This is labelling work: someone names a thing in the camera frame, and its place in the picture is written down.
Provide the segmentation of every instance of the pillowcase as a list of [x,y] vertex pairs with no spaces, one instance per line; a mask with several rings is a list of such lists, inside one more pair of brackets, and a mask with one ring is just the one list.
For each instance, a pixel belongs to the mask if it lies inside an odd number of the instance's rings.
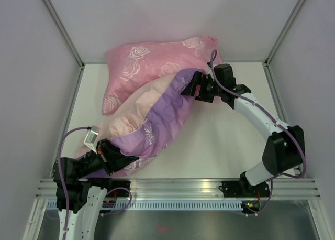
[[[113,114],[98,125],[98,140],[109,141],[125,156],[137,156],[127,167],[112,178],[129,176],[149,164],[178,135],[191,110],[194,97],[182,96],[195,71],[184,69],[176,75],[167,75],[135,91]],[[90,149],[81,143],[76,158]],[[110,178],[104,169],[87,177]]]
[[[105,53],[109,68],[102,114],[114,113],[138,88],[181,69],[199,68],[210,71],[207,62],[216,48],[214,37],[193,37],[179,42],[144,42],[123,45]],[[222,64],[216,56],[215,64]]]

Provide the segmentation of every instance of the pink pillow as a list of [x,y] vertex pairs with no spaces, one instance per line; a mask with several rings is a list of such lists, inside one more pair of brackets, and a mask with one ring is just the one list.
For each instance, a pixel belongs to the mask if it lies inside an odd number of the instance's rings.
[[[144,42],[108,50],[105,55],[109,82],[104,94],[102,114],[114,113],[141,86],[182,69],[210,71],[207,62],[216,49],[214,37],[193,37],[179,42]],[[215,64],[221,64],[217,56]]]

